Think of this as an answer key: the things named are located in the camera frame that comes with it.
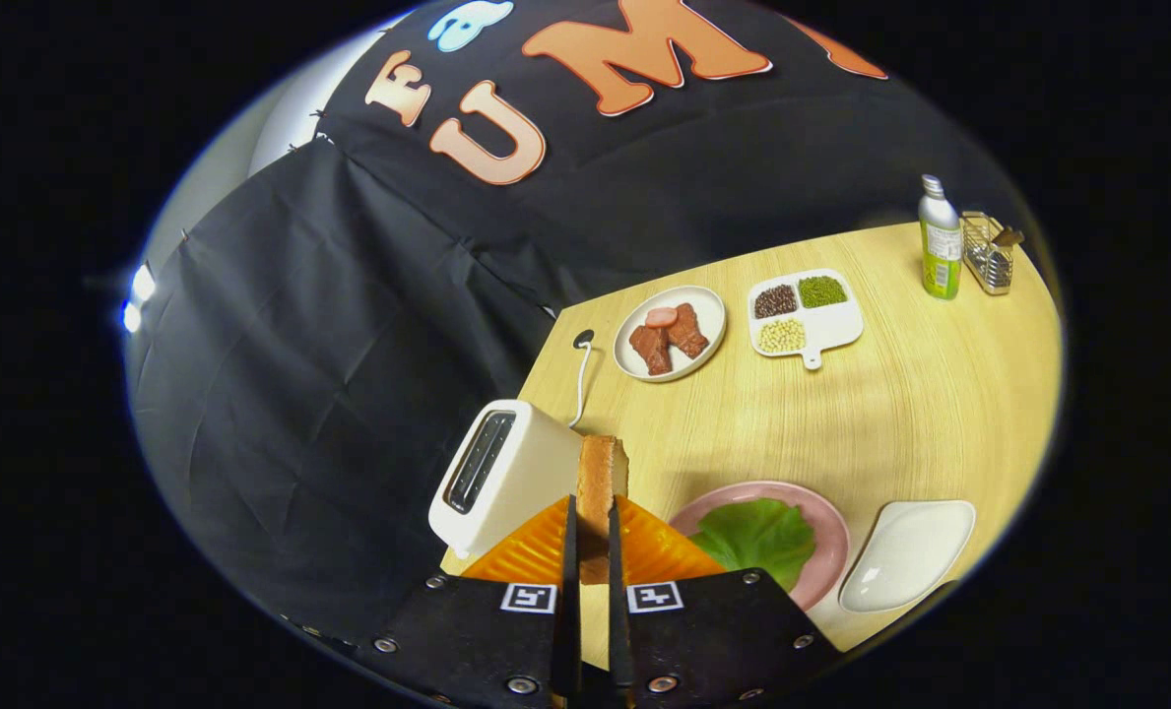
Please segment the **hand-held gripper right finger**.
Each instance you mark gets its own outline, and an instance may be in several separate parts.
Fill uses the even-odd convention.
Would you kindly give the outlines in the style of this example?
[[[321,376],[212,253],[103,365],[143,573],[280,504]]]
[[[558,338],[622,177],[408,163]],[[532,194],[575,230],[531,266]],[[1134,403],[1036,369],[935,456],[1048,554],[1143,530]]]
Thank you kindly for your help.
[[[841,668],[843,652],[761,568],[635,582],[643,516],[614,498],[609,657],[619,708],[765,708]]]

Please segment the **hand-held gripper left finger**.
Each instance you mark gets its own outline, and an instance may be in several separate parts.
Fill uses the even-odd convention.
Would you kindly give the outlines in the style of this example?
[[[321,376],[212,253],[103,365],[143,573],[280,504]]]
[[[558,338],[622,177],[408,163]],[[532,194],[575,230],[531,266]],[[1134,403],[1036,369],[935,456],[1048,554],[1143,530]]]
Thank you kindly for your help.
[[[557,582],[437,571],[368,638],[357,663],[445,708],[576,708],[581,609],[575,495],[553,504]]]

